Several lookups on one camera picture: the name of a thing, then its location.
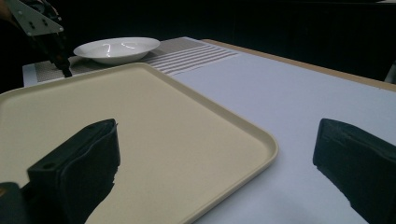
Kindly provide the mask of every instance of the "placemat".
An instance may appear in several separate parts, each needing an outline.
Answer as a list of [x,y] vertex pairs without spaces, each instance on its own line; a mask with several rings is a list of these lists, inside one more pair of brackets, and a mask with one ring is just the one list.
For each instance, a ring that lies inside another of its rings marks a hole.
[[[235,51],[180,37],[162,41],[158,48],[151,51],[139,62],[148,63],[166,75],[173,76],[237,55],[238,53]],[[113,66],[78,56],[70,57],[69,62],[70,72],[73,76]],[[50,61],[35,63],[35,72],[38,83],[64,78],[62,71]]]

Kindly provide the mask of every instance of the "robotic hand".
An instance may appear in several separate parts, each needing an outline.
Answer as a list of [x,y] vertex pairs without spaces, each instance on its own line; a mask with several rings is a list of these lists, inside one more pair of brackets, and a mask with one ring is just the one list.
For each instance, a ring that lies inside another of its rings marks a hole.
[[46,0],[6,0],[14,19],[28,36],[33,48],[40,49],[56,67],[71,77],[62,19]]

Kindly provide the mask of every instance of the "white table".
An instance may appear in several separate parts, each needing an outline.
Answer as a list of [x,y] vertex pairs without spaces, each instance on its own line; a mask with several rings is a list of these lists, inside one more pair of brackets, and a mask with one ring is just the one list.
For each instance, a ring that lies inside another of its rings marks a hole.
[[396,145],[395,86],[238,53],[173,78],[273,134],[279,154],[196,223],[366,223],[312,162],[318,125],[322,118],[337,119]]

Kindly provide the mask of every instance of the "table surface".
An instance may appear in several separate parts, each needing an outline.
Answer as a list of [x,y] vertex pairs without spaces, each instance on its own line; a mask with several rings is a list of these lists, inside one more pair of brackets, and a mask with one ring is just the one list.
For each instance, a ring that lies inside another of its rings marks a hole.
[[172,78],[271,133],[275,162],[196,223],[367,223],[313,164],[321,119],[396,145],[396,85],[205,39],[238,56]]

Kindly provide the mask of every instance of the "white plate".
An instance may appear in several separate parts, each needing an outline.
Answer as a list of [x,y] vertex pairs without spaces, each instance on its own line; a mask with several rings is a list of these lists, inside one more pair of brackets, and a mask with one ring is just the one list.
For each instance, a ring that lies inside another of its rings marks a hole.
[[122,37],[104,39],[81,45],[74,49],[77,56],[98,63],[124,64],[135,62],[160,46],[160,41],[147,37]]

